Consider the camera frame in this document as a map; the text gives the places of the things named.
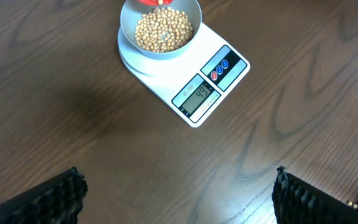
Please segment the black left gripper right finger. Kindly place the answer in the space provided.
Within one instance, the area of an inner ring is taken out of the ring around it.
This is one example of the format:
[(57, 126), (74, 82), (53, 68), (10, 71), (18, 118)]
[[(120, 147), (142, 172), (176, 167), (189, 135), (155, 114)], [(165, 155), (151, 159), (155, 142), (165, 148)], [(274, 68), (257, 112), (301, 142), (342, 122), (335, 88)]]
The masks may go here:
[(272, 192), (276, 222), (358, 224), (358, 203), (340, 202), (320, 189), (277, 168)]

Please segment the red plastic scoop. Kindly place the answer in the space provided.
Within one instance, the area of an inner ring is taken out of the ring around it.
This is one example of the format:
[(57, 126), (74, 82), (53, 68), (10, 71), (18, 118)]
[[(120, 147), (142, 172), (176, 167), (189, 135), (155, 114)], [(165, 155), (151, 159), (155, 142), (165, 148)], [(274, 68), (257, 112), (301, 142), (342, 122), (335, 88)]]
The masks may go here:
[(147, 6), (168, 5), (173, 2), (173, 0), (138, 0), (138, 1), (142, 4), (147, 5)]

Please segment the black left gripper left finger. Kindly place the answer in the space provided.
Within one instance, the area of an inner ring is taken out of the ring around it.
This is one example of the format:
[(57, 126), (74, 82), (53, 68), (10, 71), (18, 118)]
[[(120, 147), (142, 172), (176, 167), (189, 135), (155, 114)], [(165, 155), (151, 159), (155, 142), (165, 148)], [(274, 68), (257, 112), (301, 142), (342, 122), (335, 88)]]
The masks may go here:
[(88, 185), (76, 167), (0, 204), (0, 224), (77, 224)]

